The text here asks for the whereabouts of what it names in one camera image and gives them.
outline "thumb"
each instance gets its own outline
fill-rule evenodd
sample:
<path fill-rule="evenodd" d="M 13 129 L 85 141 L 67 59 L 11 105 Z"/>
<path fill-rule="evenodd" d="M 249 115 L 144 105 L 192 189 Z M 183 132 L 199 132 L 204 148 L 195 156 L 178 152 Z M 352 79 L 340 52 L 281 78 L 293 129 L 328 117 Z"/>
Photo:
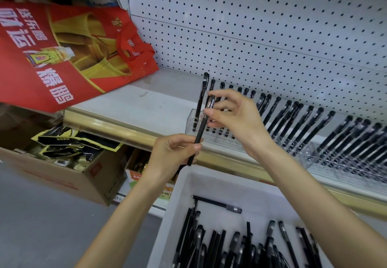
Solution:
<path fill-rule="evenodd" d="M 204 109 L 204 113 L 211 117 L 211 119 L 215 119 L 216 121 L 224 124 L 229 127 L 231 116 L 224 111 L 216 110 L 213 108 Z"/>
<path fill-rule="evenodd" d="M 191 144 L 183 149 L 178 149 L 175 151 L 175 153 L 178 155 L 181 161 L 184 161 L 185 159 L 196 154 L 196 152 L 200 151 L 202 147 L 202 144 Z"/>

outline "brown cardboard box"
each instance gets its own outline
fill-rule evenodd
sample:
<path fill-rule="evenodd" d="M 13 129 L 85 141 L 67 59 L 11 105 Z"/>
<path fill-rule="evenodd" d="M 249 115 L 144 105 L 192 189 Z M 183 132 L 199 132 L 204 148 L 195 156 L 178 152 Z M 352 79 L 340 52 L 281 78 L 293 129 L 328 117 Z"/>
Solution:
<path fill-rule="evenodd" d="M 121 159 L 127 146 L 122 146 L 117 152 L 103 151 L 83 172 L 13 151 L 15 148 L 24 149 L 32 142 L 32 136 L 45 129 L 28 123 L 0 131 L 0 160 L 33 181 L 110 205 L 125 180 Z"/>
<path fill-rule="evenodd" d="M 134 185 L 137 183 L 137 181 L 141 178 L 143 175 L 142 173 L 134 171 L 134 166 L 137 161 L 137 158 L 141 156 L 144 152 L 144 150 L 135 148 L 133 150 L 132 155 L 130 156 L 128 163 L 126 164 L 125 171 L 126 175 L 128 177 L 128 182 L 130 189 L 134 187 Z M 169 181 L 168 183 L 165 184 L 164 191 L 162 192 L 161 196 L 159 197 L 160 199 L 168 200 L 171 198 L 173 188 L 175 187 L 175 182 Z"/>

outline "white tray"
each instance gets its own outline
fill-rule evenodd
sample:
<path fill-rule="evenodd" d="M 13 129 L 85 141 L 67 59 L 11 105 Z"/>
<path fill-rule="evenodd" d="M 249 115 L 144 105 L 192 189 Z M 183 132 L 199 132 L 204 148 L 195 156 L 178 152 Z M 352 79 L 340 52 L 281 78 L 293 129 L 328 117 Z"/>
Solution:
<path fill-rule="evenodd" d="M 179 175 L 154 243 L 148 268 L 172 266 L 187 210 L 193 205 L 192 195 L 235 205 L 243 210 L 241 214 L 236 214 L 222 207 L 199 202 L 197 208 L 201 211 L 199 224 L 206 230 L 203 242 L 207 245 L 212 230 L 221 232 L 224 229 L 227 233 L 223 250 L 228 251 L 235 231 L 246 235 L 247 221 L 250 222 L 253 233 L 252 244 L 256 246 L 259 242 L 264 244 L 269 221 L 283 220 L 299 266 L 304 267 L 307 263 L 295 230 L 296 226 L 303 226 L 303 223 L 277 187 L 194 165 L 184 167 Z M 293 267 L 278 223 L 274 228 L 273 237 L 274 244 Z M 321 249 L 320 257 L 324 268 L 333 267 Z"/>

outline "person's left hand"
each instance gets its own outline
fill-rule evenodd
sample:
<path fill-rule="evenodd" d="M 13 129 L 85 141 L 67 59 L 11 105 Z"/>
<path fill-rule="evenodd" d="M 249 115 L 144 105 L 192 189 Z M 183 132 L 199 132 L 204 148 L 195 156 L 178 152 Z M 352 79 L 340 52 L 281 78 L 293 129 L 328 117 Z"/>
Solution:
<path fill-rule="evenodd" d="M 186 164 L 190 156 L 199 154 L 202 144 L 194 144 L 195 139 L 195 136 L 183 133 L 157 138 L 141 179 L 163 187 L 175 175 L 181 164 Z"/>

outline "floor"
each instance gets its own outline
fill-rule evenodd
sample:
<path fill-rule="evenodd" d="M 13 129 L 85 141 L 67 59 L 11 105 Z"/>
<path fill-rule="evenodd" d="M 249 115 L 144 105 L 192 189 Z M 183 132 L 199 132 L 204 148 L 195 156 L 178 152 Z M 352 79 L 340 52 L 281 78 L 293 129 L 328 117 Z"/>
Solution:
<path fill-rule="evenodd" d="M 115 208 L 36 185 L 0 163 L 0 267 L 73 267 Z M 160 224 L 146 217 L 124 267 L 146 267 Z"/>

